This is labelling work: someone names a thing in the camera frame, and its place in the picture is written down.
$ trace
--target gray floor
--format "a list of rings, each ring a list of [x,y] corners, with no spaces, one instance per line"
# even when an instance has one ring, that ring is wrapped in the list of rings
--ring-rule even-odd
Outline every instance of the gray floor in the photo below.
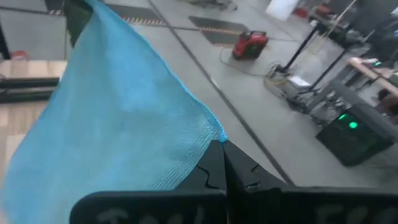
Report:
[[[377,169],[387,154],[354,168],[343,167],[315,138],[318,128],[302,114],[289,109],[285,102],[264,88],[263,79],[246,75],[220,62],[221,60],[250,73],[265,74],[273,62],[286,63],[311,27],[303,19],[291,16],[282,22],[264,15],[266,1],[236,0],[237,11],[202,9],[178,0],[152,0],[176,27],[195,27],[188,16],[200,16],[224,21],[240,22],[249,29],[265,30],[272,40],[255,62],[235,62],[230,49],[212,46],[197,31],[176,30],[189,51],[209,73],[213,82],[225,94],[247,124],[255,132],[292,181],[299,186],[385,187],[394,188],[395,170]],[[148,7],[147,0],[105,0],[113,4]],[[0,1],[0,6],[8,6]],[[32,59],[60,60],[68,58],[70,46],[65,36],[62,17],[0,11],[7,42],[12,51],[26,50]],[[252,137],[228,108],[216,89],[205,78],[187,51],[165,27],[134,27],[146,37],[170,64],[184,84],[219,117],[230,139],[272,174],[280,174],[255,143]],[[342,51],[333,42],[314,40],[295,65],[297,74],[313,82],[328,64]],[[332,70],[324,84],[345,66],[344,60]]]

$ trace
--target blue microfiber cloth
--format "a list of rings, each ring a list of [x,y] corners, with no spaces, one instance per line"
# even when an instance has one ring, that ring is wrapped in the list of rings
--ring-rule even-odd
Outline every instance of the blue microfiber cloth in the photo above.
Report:
[[[68,223],[104,190],[172,190],[227,136],[128,23],[97,0],[62,81],[11,160],[10,224]]]

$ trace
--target red generator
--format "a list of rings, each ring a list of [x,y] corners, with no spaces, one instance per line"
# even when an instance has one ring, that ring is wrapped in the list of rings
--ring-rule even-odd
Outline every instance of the red generator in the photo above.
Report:
[[[236,59],[257,59],[268,43],[267,33],[261,31],[246,31],[239,36],[239,42],[232,51]]]

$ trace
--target green light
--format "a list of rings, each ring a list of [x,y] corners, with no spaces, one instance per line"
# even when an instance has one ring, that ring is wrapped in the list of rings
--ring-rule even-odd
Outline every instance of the green light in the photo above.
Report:
[[[358,127],[358,123],[357,123],[357,122],[351,122],[351,123],[349,124],[349,127],[352,128],[352,129],[354,129],[354,128]]]
[[[338,119],[343,119],[343,118],[345,118],[347,116],[347,114],[343,114],[343,115],[341,115]]]

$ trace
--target yellow and black tape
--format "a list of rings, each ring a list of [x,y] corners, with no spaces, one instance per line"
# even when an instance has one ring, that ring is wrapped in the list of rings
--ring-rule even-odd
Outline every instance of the yellow and black tape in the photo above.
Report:
[[[143,19],[143,18],[134,18],[134,17],[123,17],[123,20],[130,24],[142,24],[142,25],[162,25],[165,23],[158,19]]]
[[[215,47],[224,47],[224,48],[234,48],[234,44],[224,44],[224,43],[215,43],[213,44]]]
[[[221,34],[233,34],[233,35],[240,35],[243,31],[236,31],[236,30],[226,30],[226,29],[217,29],[211,27],[200,27],[200,31],[206,32],[217,32]]]
[[[62,10],[50,10],[49,14],[53,16],[63,16]]]

